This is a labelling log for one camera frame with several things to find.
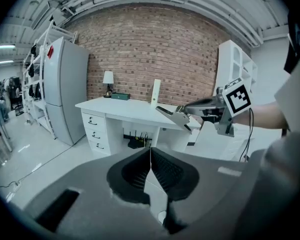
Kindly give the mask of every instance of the table lamp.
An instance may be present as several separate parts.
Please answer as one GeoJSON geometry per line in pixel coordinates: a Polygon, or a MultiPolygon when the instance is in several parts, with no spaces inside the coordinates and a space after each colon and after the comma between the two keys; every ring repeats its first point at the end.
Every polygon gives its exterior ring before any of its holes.
{"type": "Polygon", "coordinates": [[[111,94],[113,92],[113,89],[110,88],[109,84],[114,83],[114,73],[112,71],[105,71],[104,72],[103,83],[108,85],[107,88],[106,88],[106,94],[103,95],[103,97],[104,98],[111,98],[111,94]]]}

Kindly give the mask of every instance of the drawer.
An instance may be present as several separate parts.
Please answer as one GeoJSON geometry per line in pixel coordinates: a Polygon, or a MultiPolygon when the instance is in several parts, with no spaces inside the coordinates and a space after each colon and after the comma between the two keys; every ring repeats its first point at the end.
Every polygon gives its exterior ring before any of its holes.
{"type": "Polygon", "coordinates": [[[106,133],[89,128],[85,128],[85,133],[88,140],[108,145],[108,137],[106,133]]]}
{"type": "Polygon", "coordinates": [[[90,148],[93,151],[110,154],[110,148],[107,144],[89,140],[90,148]]]}
{"type": "Polygon", "coordinates": [[[105,118],[93,114],[82,113],[84,128],[96,130],[98,132],[106,132],[105,118]]]}

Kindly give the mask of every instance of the fluorescent light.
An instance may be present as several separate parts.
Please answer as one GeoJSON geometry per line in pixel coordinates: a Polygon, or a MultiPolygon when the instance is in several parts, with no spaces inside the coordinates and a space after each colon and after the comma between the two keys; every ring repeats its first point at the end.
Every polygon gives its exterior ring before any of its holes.
{"type": "Polygon", "coordinates": [[[14,44],[12,45],[0,45],[0,49],[14,49],[16,46],[14,44]]]}
{"type": "Polygon", "coordinates": [[[5,64],[5,63],[12,63],[14,62],[13,60],[5,60],[5,61],[0,61],[0,64],[5,64]]]}

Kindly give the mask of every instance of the white refrigerator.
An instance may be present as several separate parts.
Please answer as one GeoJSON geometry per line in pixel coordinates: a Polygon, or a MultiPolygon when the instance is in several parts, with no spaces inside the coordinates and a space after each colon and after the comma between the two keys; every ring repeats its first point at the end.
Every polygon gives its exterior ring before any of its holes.
{"type": "Polygon", "coordinates": [[[53,53],[44,59],[43,88],[48,117],[55,136],[74,145],[85,135],[80,108],[87,100],[89,52],[63,37],[48,46],[53,53]]]}

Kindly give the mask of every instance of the black slot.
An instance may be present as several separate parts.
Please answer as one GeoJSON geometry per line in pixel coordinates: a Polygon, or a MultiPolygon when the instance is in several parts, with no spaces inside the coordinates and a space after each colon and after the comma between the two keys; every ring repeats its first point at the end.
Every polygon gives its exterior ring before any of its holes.
{"type": "Polygon", "coordinates": [[[55,232],[78,196],[78,192],[67,189],[35,221],[47,230],[55,232]]]}

